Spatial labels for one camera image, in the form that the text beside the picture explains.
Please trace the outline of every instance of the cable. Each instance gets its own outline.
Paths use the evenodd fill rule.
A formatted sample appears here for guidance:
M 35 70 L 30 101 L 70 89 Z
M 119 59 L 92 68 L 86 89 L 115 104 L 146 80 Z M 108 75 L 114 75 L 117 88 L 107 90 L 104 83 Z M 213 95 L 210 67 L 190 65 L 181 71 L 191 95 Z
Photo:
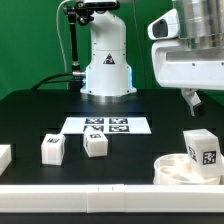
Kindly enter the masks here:
M 66 2 L 76 2 L 76 0 L 64 0 L 63 2 L 61 2 L 61 4 L 58 6 L 58 9 L 57 9 L 56 26 L 57 26 L 57 34 L 58 34 L 58 38 L 59 38 L 59 42 L 60 42 L 60 46 L 61 46 L 62 57 L 63 57 L 63 61 L 64 61 L 64 69 L 65 69 L 65 72 L 68 72 L 67 60 L 66 60 L 66 56 L 65 56 L 65 50 L 64 50 L 64 45 L 63 45 L 62 37 L 61 37 L 60 22 L 59 22 L 59 12 L 61 10 L 61 7 Z
M 41 85 L 45 85 L 45 84 L 55 84 L 55 83 L 63 83 L 63 82 L 66 82 L 66 83 L 70 83 L 70 82 L 80 82 L 80 80 L 70 79 L 70 80 L 61 80 L 61 81 L 52 81 L 52 82 L 42 82 L 38 86 L 36 85 L 37 87 L 36 86 L 35 87 L 36 87 L 36 90 L 37 90 Z
M 134 9 L 135 28 L 137 32 L 138 44 L 140 48 L 140 54 L 141 54 L 141 60 L 142 60 L 142 66 L 143 66 L 143 74 L 145 79 L 145 88 L 148 89 L 147 78 L 146 78 L 146 68 L 145 68 L 145 65 L 146 65 L 145 56 L 143 54 L 143 47 L 142 47 L 140 32 L 139 32 L 138 23 L 137 23 L 136 0 L 133 0 L 133 9 Z
M 31 90 L 37 90 L 42 84 L 47 83 L 47 81 L 52 80 L 52 79 L 56 79 L 56 78 L 60 78 L 60 77 L 67 77 L 67 76 L 72 76 L 72 73 L 65 73 L 65 74 L 57 74 L 57 75 L 53 75 L 50 76 L 46 79 L 43 79 L 42 81 L 40 81 L 38 84 L 36 84 L 35 86 L 33 86 L 31 88 Z

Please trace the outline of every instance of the green wall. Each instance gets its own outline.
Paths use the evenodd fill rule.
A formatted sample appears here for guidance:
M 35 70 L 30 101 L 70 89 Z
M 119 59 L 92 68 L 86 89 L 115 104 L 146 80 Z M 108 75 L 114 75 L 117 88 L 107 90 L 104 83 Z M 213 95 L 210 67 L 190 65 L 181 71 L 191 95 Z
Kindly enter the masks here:
M 64 72 L 62 54 L 56 32 L 56 11 L 61 0 L 1 0 L 0 7 L 0 99 L 8 93 L 30 89 L 40 80 Z M 123 3 L 113 12 L 127 26 L 127 62 L 133 68 L 133 84 L 138 89 L 159 88 L 155 81 L 152 62 L 152 41 L 147 35 L 148 25 L 172 8 L 171 0 L 136 0 L 137 21 L 143 54 L 134 24 L 133 3 Z M 61 12 L 61 33 L 66 57 L 70 66 L 70 37 L 67 19 Z M 89 27 L 77 27 L 79 59 L 82 69 L 90 62 Z M 41 88 L 66 88 L 66 84 L 47 85 Z M 209 92 L 224 105 L 222 92 Z

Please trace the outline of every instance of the table surface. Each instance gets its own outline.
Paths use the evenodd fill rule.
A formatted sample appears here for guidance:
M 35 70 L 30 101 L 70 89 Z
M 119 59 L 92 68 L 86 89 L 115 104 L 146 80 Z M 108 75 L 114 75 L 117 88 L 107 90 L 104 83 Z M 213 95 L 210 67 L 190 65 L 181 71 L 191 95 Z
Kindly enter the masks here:
M 192 117 L 179 90 L 142 90 L 136 99 L 99 104 L 66 90 L 22 90 L 0 102 L 0 144 L 12 145 L 13 161 L 0 184 L 152 184 L 154 161 L 165 154 L 186 153 L 183 131 L 206 128 L 219 138 L 223 151 L 224 108 L 200 93 L 206 114 Z M 61 167 L 41 164 L 40 146 L 47 133 L 57 134 L 67 117 L 146 117 L 151 135 L 106 135 L 106 157 L 88 158 L 82 135 L 66 135 Z M 23 223 L 163 223 L 178 220 L 224 220 L 224 214 L 1 214 Z

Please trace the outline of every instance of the white cube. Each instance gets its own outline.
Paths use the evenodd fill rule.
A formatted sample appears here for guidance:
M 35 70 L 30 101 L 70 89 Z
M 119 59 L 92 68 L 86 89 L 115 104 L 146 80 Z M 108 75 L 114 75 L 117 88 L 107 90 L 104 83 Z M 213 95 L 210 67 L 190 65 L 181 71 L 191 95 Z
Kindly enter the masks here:
M 202 177 L 224 173 L 218 138 L 206 129 L 184 131 L 192 168 Z
M 83 146 L 89 157 L 106 156 L 108 140 L 101 131 L 85 131 Z
M 64 157 L 65 136 L 47 134 L 41 145 L 42 164 L 61 165 Z
M 11 146 L 0 145 L 0 175 L 4 172 L 6 167 L 12 161 Z

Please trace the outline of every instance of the white paper sheet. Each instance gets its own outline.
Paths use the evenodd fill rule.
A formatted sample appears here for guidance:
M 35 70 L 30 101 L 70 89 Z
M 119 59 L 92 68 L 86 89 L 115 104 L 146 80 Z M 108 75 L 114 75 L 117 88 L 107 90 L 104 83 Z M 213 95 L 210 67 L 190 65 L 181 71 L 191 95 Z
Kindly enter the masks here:
M 151 134 L 145 117 L 68 117 L 61 134 L 82 134 L 86 127 L 104 134 Z

